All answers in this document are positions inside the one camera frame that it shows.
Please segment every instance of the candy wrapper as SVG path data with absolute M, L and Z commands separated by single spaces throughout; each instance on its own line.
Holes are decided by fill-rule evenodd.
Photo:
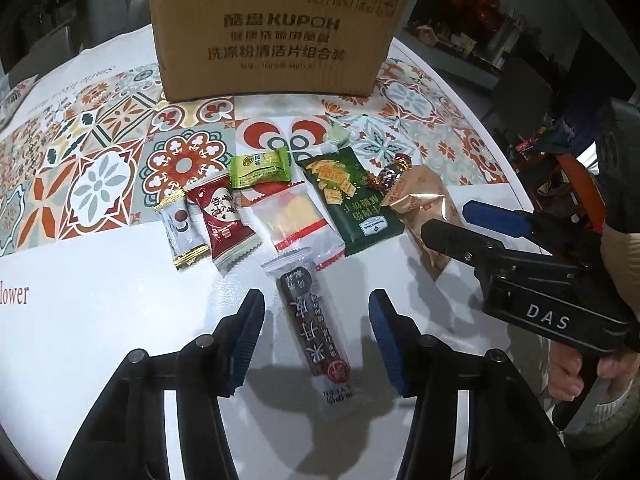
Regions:
M 450 258 L 428 249 L 422 243 L 420 230 L 432 218 L 462 226 L 456 206 L 440 177 L 427 166 L 414 166 L 398 176 L 382 205 L 389 206 L 400 215 L 422 250 L 429 256 L 436 275 L 439 275 Z
M 367 187 L 367 172 L 351 148 L 306 158 L 298 164 L 322 196 L 344 240 L 345 256 L 404 230 L 393 211 L 380 209 L 382 195 Z
M 230 187 L 229 172 L 219 171 L 184 189 L 189 199 L 202 210 L 211 240 L 213 263 L 219 269 L 226 269 L 260 245 L 260 237 L 255 231 L 242 224 Z
M 412 166 L 411 157 L 405 153 L 396 153 L 393 163 L 382 168 L 378 175 L 367 175 L 367 187 L 388 193 L 398 177 Z
M 294 336 L 305 355 L 312 383 L 324 397 L 323 405 L 338 410 L 358 397 L 351 367 L 331 324 L 330 307 L 318 282 L 312 251 L 301 248 L 264 264 L 276 279 Z
M 2 100 L 0 103 L 0 131 L 4 129 L 11 118 L 14 116 L 15 111 L 20 107 L 24 98 L 31 91 L 36 84 L 38 75 L 27 78 L 24 81 L 19 82 Z
M 164 197 L 154 209 L 162 217 L 176 269 L 190 266 L 209 252 L 206 243 L 194 229 L 182 189 L 176 189 Z
M 289 152 L 282 147 L 275 152 L 233 156 L 229 175 L 234 189 L 265 182 L 290 182 Z
M 344 255 L 344 242 L 318 211 L 304 182 L 258 200 L 252 209 L 278 252 L 309 247 L 318 270 Z

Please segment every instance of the wall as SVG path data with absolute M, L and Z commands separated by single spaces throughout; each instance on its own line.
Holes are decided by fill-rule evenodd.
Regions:
M 565 0 L 500 0 L 501 9 L 524 15 L 531 27 L 539 27 L 540 47 L 545 56 L 555 55 L 568 67 L 580 41 L 580 23 Z
M 566 0 L 580 24 L 640 88 L 640 54 L 605 0 Z

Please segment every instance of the finger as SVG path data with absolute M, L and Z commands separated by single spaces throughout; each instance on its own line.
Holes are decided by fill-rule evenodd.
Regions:
M 559 366 L 552 366 L 549 370 L 549 393 L 560 400 L 574 400 L 584 388 L 584 382 L 578 376 L 567 373 Z
M 576 349 L 567 345 L 551 342 L 551 362 L 557 364 L 567 373 L 576 376 L 582 368 L 582 356 Z
M 616 352 L 598 362 L 598 375 L 603 379 L 615 379 L 619 375 L 635 373 L 637 370 L 638 354 L 634 352 Z
M 638 373 L 638 366 L 640 365 L 640 355 L 632 354 L 629 357 L 625 357 L 621 361 L 621 371 L 619 375 L 611 381 L 607 394 L 609 396 L 609 402 L 620 398 L 622 394 L 626 392 L 633 381 L 634 377 Z

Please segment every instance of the red candy wrapper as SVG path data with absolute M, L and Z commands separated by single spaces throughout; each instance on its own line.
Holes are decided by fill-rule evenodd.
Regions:
M 211 256 L 219 269 L 260 245 L 260 237 L 244 225 L 229 190 L 229 172 L 220 171 L 184 188 L 187 197 L 198 204 L 211 240 Z

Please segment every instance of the dark brown snack package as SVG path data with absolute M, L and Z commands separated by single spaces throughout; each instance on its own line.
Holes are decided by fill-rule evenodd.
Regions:
M 351 405 L 358 397 L 357 390 L 351 385 L 351 367 L 344 348 L 335 331 L 330 331 L 330 307 L 318 281 L 312 250 L 301 248 L 284 253 L 262 268 L 276 279 L 314 388 L 324 397 L 323 405 L 335 406 L 331 411 L 337 410 L 338 404 Z
M 381 205 L 389 206 L 400 215 L 422 250 L 429 256 L 436 276 L 439 276 L 451 258 L 428 249 L 422 243 L 420 230 L 423 224 L 432 218 L 460 227 L 463 225 L 449 191 L 438 174 L 424 165 L 406 170 L 385 195 Z

